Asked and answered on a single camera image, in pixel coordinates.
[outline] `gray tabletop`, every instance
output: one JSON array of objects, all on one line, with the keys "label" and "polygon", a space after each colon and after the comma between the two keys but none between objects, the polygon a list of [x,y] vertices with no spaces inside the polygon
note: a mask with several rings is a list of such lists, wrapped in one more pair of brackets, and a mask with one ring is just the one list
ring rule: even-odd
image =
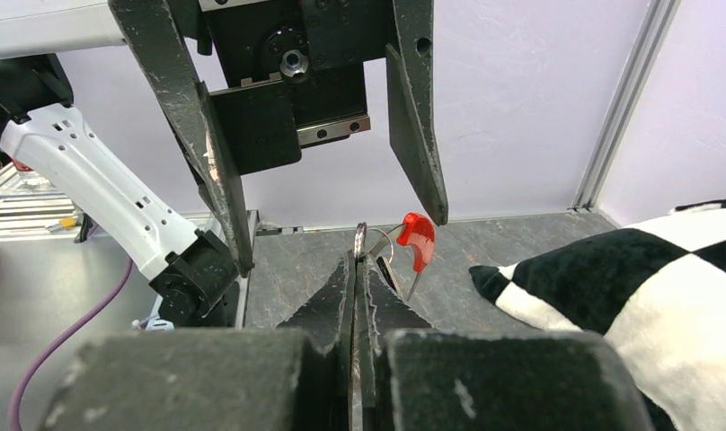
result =
[{"label": "gray tabletop", "polygon": [[[411,305],[442,330],[520,328],[520,323],[474,291],[468,267],[512,264],[611,229],[606,220],[591,214],[518,217],[439,228],[437,252]],[[247,326],[272,328],[286,319],[323,285],[351,244],[352,231],[258,237]],[[398,249],[395,276],[409,286],[412,260],[403,248]],[[114,287],[125,259],[119,245],[108,237],[94,237],[81,245],[68,239],[0,242],[0,430],[8,429],[8,400],[27,365]],[[107,309],[35,375],[22,403],[24,429],[35,429],[40,422],[75,350],[90,337],[128,330],[134,319],[148,315],[154,297],[146,280],[134,271]]]}]

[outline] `plush pillow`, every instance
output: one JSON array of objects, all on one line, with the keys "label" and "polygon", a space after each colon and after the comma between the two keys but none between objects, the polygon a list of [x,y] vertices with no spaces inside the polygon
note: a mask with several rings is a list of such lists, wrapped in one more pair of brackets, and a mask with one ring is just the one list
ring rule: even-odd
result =
[{"label": "plush pillow", "polygon": [[517,319],[603,335],[657,429],[726,429],[726,200],[469,272]]}]

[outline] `gray table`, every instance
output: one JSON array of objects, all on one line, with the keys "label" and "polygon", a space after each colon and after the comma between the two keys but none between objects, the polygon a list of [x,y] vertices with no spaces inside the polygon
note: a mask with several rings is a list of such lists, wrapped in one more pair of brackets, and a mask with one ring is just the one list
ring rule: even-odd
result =
[{"label": "gray table", "polygon": [[[508,265],[613,229],[599,215],[538,215],[454,223],[437,231],[438,246],[413,308],[442,330],[504,331],[521,324],[484,301],[468,267]],[[255,241],[247,326],[272,328],[319,289],[352,244],[352,231],[262,236]],[[124,252],[111,238],[82,245],[68,239],[0,242],[0,430],[13,387],[28,363],[115,285]],[[394,271],[404,286],[412,262],[401,248]],[[69,340],[38,372],[22,404],[25,429],[35,429],[68,359],[86,339],[129,329],[148,315],[154,293],[137,273],[118,298]]]}]

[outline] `yellow object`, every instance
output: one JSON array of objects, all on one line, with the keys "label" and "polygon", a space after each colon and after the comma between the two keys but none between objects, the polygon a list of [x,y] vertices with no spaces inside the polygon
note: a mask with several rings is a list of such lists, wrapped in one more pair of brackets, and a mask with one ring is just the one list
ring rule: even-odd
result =
[{"label": "yellow object", "polygon": [[65,228],[65,229],[69,229],[70,227],[77,226],[77,222],[75,221],[75,219],[73,217],[62,218],[61,220],[58,221],[58,223],[61,224],[61,227]]}]

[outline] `round hole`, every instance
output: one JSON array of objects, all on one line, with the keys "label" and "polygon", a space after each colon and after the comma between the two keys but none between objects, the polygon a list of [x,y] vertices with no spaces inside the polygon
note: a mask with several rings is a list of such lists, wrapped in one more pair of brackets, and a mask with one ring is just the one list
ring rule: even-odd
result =
[{"label": "round hole", "polygon": [[291,53],[287,56],[287,66],[297,67],[299,66],[299,56],[295,53]]},{"label": "round hole", "polygon": [[432,50],[432,41],[427,38],[416,40],[416,50],[423,56],[428,55]]}]

